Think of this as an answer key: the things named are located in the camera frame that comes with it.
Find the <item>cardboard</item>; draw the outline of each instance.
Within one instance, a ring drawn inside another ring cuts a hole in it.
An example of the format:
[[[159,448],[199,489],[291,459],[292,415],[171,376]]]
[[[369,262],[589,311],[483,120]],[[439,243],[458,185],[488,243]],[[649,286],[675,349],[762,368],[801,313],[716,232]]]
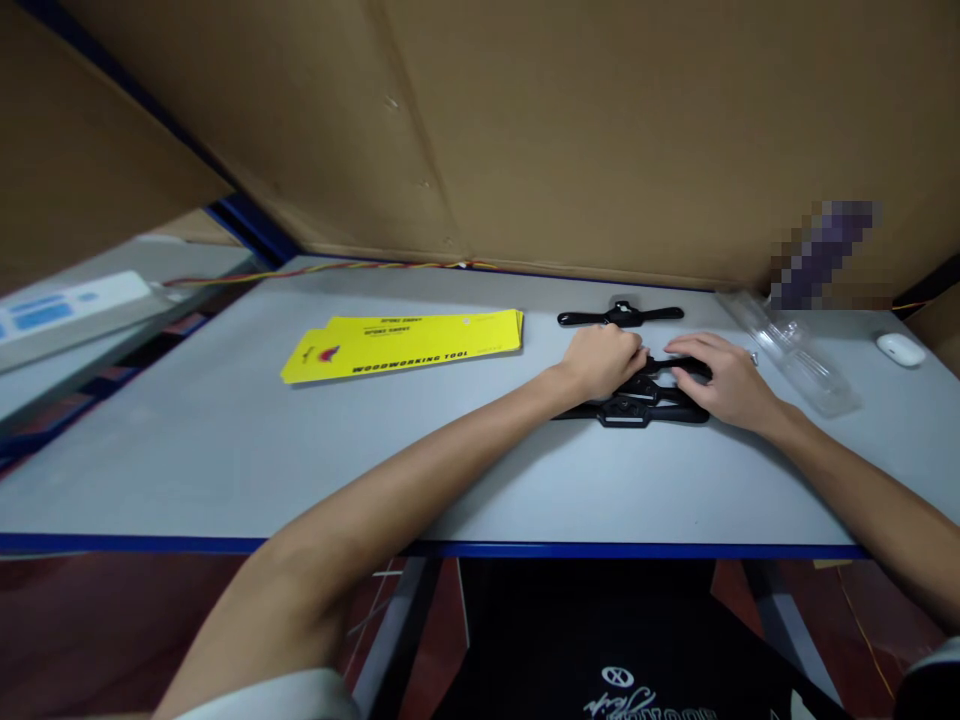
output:
[[[231,191],[14,3],[0,47],[0,296]]]
[[[960,378],[960,285],[911,315],[906,324]]]
[[[958,249],[949,3],[65,4],[308,250],[763,285],[824,199],[884,208],[838,295]]]

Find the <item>clear plastic package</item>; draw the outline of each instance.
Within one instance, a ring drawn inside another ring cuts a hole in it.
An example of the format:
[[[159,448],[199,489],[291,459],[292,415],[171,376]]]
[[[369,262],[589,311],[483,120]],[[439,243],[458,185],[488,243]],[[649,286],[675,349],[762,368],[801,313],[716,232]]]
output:
[[[840,369],[817,347],[812,331],[803,321],[780,316],[750,290],[718,292],[717,300],[821,415],[837,417],[861,406],[859,396]]]

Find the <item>blue table edge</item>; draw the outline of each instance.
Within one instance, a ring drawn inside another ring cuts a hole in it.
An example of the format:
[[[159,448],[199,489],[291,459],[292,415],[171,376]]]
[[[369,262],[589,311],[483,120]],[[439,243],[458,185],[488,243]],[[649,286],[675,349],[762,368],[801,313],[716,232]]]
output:
[[[249,555],[267,538],[160,535],[65,535],[0,532],[0,554],[64,552],[220,553]],[[735,545],[675,543],[495,543],[417,540],[401,555],[476,558],[668,558],[857,560],[859,545]]]

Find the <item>table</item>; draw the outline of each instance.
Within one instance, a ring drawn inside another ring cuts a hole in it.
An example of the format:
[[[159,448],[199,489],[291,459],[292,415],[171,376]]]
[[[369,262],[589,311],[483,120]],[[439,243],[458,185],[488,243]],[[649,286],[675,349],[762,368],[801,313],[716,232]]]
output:
[[[161,282],[186,275],[221,277],[244,272],[253,268],[253,262],[250,251],[244,248],[145,236],[128,240],[4,299],[37,297],[123,270],[136,270],[147,282]],[[0,434],[15,428],[39,404],[52,402],[95,377],[171,322],[199,307],[214,291],[183,288],[180,294],[184,299],[168,312],[0,374]]]
[[[293,270],[324,258],[303,257]],[[262,283],[0,482],[0,546],[248,552],[311,504],[562,356],[561,311],[679,305],[641,328],[755,346],[711,293],[458,270],[344,270]],[[333,315],[526,313],[522,351],[288,387],[280,369]],[[773,365],[782,397],[960,520],[960,382],[873,337],[892,313],[806,313],[864,408],[824,420]],[[862,550],[759,438],[715,419],[605,429],[548,423],[429,528],[412,552],[509,556],[858,557]]]

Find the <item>yellow card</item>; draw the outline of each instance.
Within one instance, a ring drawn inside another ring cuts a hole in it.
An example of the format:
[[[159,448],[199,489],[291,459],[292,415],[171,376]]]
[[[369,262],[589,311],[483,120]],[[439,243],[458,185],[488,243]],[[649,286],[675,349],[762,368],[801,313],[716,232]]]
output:
[[[523,313],[331,318],[300,340],[280,376],[287,384],[388,372],[521,346]]]

